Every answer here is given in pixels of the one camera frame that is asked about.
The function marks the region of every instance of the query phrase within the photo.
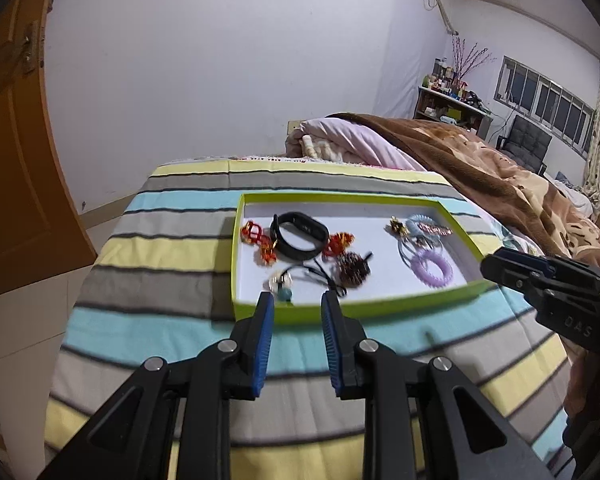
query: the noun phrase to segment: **yellow stripe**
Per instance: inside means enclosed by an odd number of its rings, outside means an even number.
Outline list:
[[[516,363],[481,391],[504,416],[525,402],[564,361],[566,354],[560,338],[552,336],[532,354]],[[46,406],[45,440],[61,449],[85,423],[86,417],[55,399]],[[416,468],[424,468],[420,425],[412,422]],[[353,436],[298,446],[232,449],[234,480],[359,479],[362,470],[363,437]],[[170,475],[173,479],[177,460],[172,450]]]
[[[565,357],[560,337],[554,334],[533,353],[486,383],[480,390],[500,413],[509,416],[542,386]]]
[[[493,254],[499,248],[502,247],[502,241],[495,236],[489,235],[469,235],[469,238],[474,241],[474,244],[480,252],[485,256],[487,254]]]
[[[400,182],[430,182],[449,184],[440,174],[432,171],[405,171],[375,166],[352,166],[349,164],[326,164],[318,162],[288,162],[276,160],[212,160],[208,162],[185,162],[168,164],[157,168],[152,176],[165,176],[183,173],[225,173],[233,171],[311,171],[313,173],[343,174],[352,176],[373,176],[383,180]]]
[[[169,240],[168,238],[111,238],[96,264],[215,272],[231,271],[231,240]]]

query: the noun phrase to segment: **window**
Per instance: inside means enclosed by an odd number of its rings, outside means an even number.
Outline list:
[[[508,57],[495,99],[544,126],[581,156],[587,156],[594,111],[573,93]]]

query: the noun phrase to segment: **window frame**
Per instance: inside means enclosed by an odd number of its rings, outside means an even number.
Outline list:
[[[505,87],[504,87],[505,93],[504,93],[504,95],[502,95],[502,94],[500,94],[500,89],[501,89],[501,85],[503,83],[503,76],[504,76],[505,70],[509,70],[510,72],[509,72],[507,81],[504,82],[505,83]],[[524,76],[525,80],[523,82],[522,92],[520,94],[520,99],[519,99],[519,101],[520,101],[519,104],[517,104],[513,100],[511,92],[510,92],[510,90],[511,90],[510,84],[513,85],[513,80],[515,79],[515,75],[516,75],[516,73],[518,73],[518,70],[520,70],[521,73],[525,74],[525,76]],[[533,79],[537,78],[537,81],[536,81],[536,92],[535,92],[533,102],[531,105],[531,110],[527,110],[526,108],[522,107],[522,101],[523,101],[524,95],[525,95],[526,83],[529,80],[530,75],[532,75]],[[542,114],[537,115],[536,112],[538,111],[538,105],[540,103],[540,95],[542,92],[542,88],[546,88],[546,98],[544,101],[544,108],[542,109]],[[547,105],[550,101],[550,96],[551,96],[552,92],[555,93],[557,95],[557,97],[554,99],[554,101],[552,103],[552,111],[551,111],[551,115],[550,115],[550,120],[546,120],[544,117],[547,112]],[[565,118],[564,126],[562,127],[562,131],[560,131],[555,126],[555,121],[558,116],[558,108],[560,106],[560,101],[563,97],[568,100],[569,108],[567,110],[567,117]],[[593,134],[593,123],[595,120],[596,110],[595,110],[595,108],[592,108],[589,105],[587,105],[583,99],[580,99],[573,92],[567,90],[565,87],[563,87],[562,85],[553,81],[551,78],[548,78],[547,76],[538,72],[537,70],[533,70],[533,69],[529,68],[528,66],[517,62],[515,59],[504,56],[504,59],[502,60],[502,67],[500,68],[500,75],[498,76],[498,83],[496,85],[496,91],[495,91],[493,98],[500,104],[503,104],[506,107],[509,107],[512,110],[515,110],[517,113],[522,115],[527,120],[533,122],[537,126],[540,126],[547,133],[551,133],[552,136],[560,139],[567,146],[569,146],[574,152],[579,154],[582,158],[584,158],[584,159],[587,158],[588,153],[586,151],[586,146],[587,146],[587,143],[590,144],[590,138]],[[573,132],[573,139],[572,139],[571,137],[569,137],[567,135],[566,129],[567,129],[568,121],[569,121],[569,116],[571,114],[573,107],[580,110],[580,117],[578,119],[578,123],[576,124],[576,129]],[[586,129],[586,131],[584,131],[584,126],[583,126],[583,131],[580,134],[580,139],[576,143],[576,142],[574,142],[574,139],[577,136],[578,125],[580,124],[580,121],[583,121],[583,124],[585,124],[585,123],[587,124],[587,129]]]

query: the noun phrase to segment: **green box on shelf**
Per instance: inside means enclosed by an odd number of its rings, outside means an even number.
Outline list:
[[[231,266],[231,291],[234,304],[235,318],[243,319],[253,315],[257,298],[253,303],[238,300],[238,246],[240,240],[240,228],[247,220],[243,218],[244,207],[257,203],[333,203],[333,204],[360,204],[360,205],[397,205],[413,206],[417,208],[430,208],[442,217],[447,225],[460,238],[471,256],[477,263],[483,258],[480,249],[471,240],[471,237],[460,227],[456,219],[445,207],[435,200],[420,198],[407,198],[394,195],[375,195],[357,193],[329,193],[329,192],[263,192],[245,193],[240,197],[236,210],[234,235],[232,244],[232,266]],[[461,286],[448,286],[442,290],[432,289],[425,294],[404,295],[388,298],[380,298],[373,301],[344,301],[342,311],[345,316],[354,318],[379,317],[398,314],[401,312],[412,312],[418,309],[435,308],[444,304],[453,304],[466,301],[479,296],[493,286],[493,283],[482,278],[467,282]],[[320,303],[298,304],[276,302],[275,323],[277,324],[316,324],[320,323]]]

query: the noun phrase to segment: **tiled floor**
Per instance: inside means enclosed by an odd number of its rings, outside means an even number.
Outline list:
[[[117,219],[87,230],[99,252]],[[16,480],[45,466],[46,399],[56,355],[90,267],[0,295],[0,433]]]

